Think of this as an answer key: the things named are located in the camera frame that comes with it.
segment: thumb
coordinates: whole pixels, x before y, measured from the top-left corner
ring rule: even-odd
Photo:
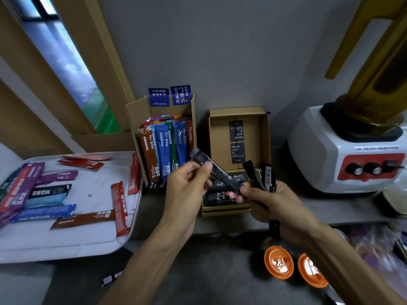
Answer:
[[[192,180],[194,186],[204,187],[206,180],[209,178],[212,171],[212,163],[207,161],[198,169],[195,178]]]
[[[271,206],[273,201],[272,193],[268,193],[267,191],[258,188],[242,186],[240,188],[240,192],[242,193],[243,196],[251,200],[260,201],[268,207]]]

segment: black label card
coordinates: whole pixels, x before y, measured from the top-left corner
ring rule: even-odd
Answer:
[[[244,142],[232,143],[230,145],[230,151],[232,164],[241,164],[246,161]]]
[[[229,121],[230,142],[244,141],[243,120]]]

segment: blue label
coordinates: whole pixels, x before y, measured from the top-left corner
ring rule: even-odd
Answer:
[[[149,88],[150,107],[170,107],[170,90]]]
[[[192,99],[191,86],[179,85],[171,88],[171,94],[173,95],[173,105],[188,105]]]

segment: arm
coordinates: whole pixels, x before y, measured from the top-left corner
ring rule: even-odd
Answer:
[[[319,221],[289,187],[278,182],[276,193],[244,186],[252,216],[262,222],[278,219],[281,235],[302,248],[346,304],[407,304],[330,226]]]
[[[212,164],[188,162],[167,180],[164,214],[100,302],[149,304],[182,246],[192,234]]]

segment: red control panel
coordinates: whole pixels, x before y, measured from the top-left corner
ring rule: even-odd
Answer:
[[[405,154],[347,155],[343,159],[339,180],[392,179],[396,176]]]

